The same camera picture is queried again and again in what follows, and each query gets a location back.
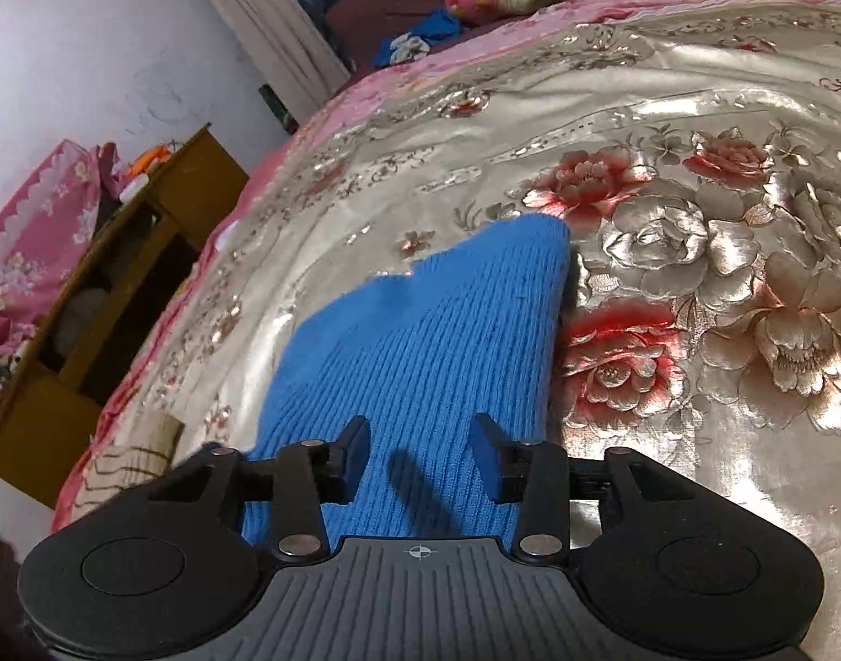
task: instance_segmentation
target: white wall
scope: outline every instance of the white wall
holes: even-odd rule
[[[207,0],[0,0],[0,209],[63,138],[133,158],[206,121],[251,171],[287,135]]]
[[[22,560],[47,536],[53,510],[0,479],[0,536],[10,542]]]

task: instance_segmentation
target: red flower pattern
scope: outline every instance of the red flower pattern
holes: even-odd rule
[[[573,319],[553,389],[565,425],[612,437],[673,411],[686,378],[676,361],[688,350],[687,332],[674,323],[669,303],[640,299],[607,300]]]
[[[695,132],[693,144],[696,153],[684,159],[684,165],[694,174],[734,186],[767,180],[772,159],[743,137],[738,128],[728,129],[717,136]]]
[[[569,151],[553,169],[530,181],[523,203],[529,209],[563,218],[575,232],[598,231],[616,204],[656,176],[640,154],[609,146],[593,154]]]

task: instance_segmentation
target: ribbed rubber pad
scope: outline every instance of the ribbed rubber pad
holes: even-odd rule
[[[493,539],[344,541],[276,574],[236,627],[172,661],[665,661],[616,636],[563,573]],[[767,661],[802,661],[796,649]]]

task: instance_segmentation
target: metal rivet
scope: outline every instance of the metal rivet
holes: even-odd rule
[[[551,534],[531,534],[519,542],[519,547],[532,557],[551,557],[562,550],[563,544]]]
[[[279,541],[279,550],[290,557],[307,557],[321,548],[322,542],[312,534],[290,534]]]

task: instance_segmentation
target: wooden cabinet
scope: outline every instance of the wooden cabinet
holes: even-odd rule
[[[246,181],[207,125],[98,231],[5,389],[2,479],[49,507],[56,504],[102,405]],[[117,257],[104,301],[67,355],[48,354],[68,302]]]

